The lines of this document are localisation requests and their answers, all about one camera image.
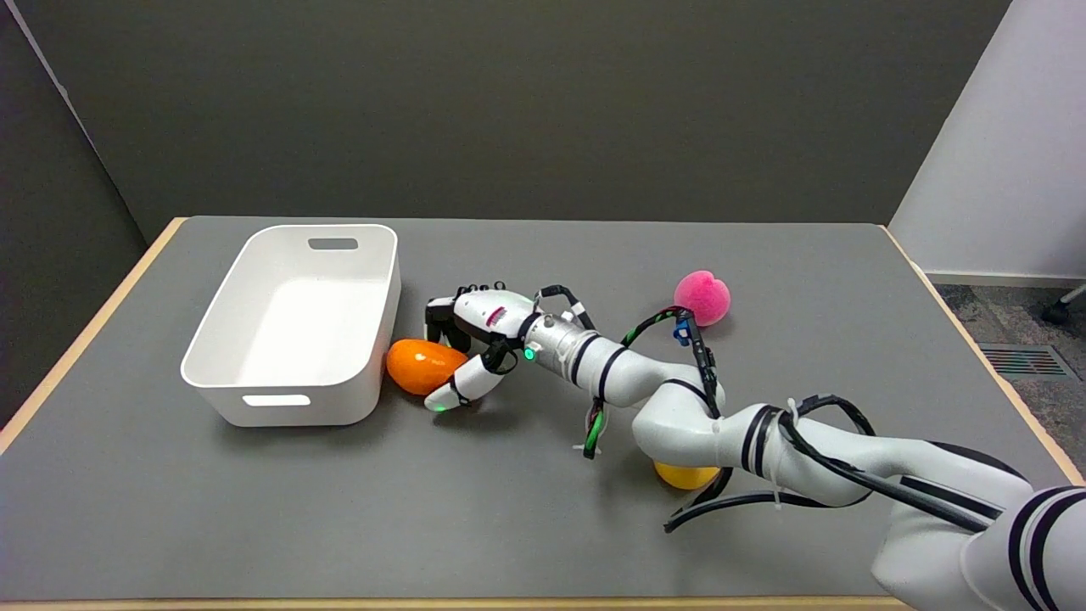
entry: white storage bin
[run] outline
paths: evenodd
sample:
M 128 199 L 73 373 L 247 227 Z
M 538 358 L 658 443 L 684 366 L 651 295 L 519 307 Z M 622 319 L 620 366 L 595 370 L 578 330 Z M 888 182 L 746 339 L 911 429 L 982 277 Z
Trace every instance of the white storage bin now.
M 238 427 L 366 418 L 400 302 L 396 245 L 383 225 L 256 232 L 212 298 L 181 378 Z

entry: yellow ball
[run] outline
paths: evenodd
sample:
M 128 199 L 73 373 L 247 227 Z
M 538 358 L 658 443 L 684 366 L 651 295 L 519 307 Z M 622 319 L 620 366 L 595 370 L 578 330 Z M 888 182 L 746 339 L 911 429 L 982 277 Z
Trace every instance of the yellow ball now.
M 671 467 L 656 461 L 653 461 L 653 467 L 660 480 L 680 491 L 696 491 L 712 482 L 720 473 L 720 469 L 716 467 Z

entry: floor vent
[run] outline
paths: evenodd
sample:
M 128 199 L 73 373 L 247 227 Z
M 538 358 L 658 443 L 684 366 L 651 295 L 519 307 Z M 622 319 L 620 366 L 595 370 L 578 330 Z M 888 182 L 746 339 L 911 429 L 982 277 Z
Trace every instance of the floor vent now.
M 1007 380 L 1075 380 L 1051 346 L 980 344 L 992 367 Z

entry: gray tabletop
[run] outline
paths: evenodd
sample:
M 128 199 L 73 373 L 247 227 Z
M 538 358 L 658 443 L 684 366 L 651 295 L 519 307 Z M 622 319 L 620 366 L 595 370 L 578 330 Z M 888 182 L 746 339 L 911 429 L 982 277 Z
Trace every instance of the gray tabletop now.
M 738 508 L 666 535 L 685 497 L 637 451 L 632 412 L 586 461 L 571 449 L 586 395 L 530 366 L 475 413 L 434 417 L 387 384 L 355 427 L 230 427 L 178 366 L 242 243 L 283 221 L 299 219 L 182 224 L 0 458 L 0 599 L 883 594 L 868 568 L 885 499 Z M 723 411 L 832 392 L 881 435 L 1065 482 L 880 227 L 382 221 L 401 240 L 397 338 L 427 297 L 496 279 L 565 283 L 617 338 L 707 267 L 734 297 L 706 334 Z M 636 348 L 689 360 L 666 330 Z

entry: pink ball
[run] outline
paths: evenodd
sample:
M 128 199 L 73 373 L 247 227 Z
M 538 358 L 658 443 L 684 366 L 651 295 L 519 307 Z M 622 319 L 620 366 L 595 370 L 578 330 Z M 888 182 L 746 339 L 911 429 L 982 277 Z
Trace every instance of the pink ball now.
M 699 328 L 720 322 L 732 305 L 732 293 L 724 280 L 717 279 L 712 271 L 698 269 L 679 280 L 675 287 L 675 305 L 694 313 L 694 322 Z

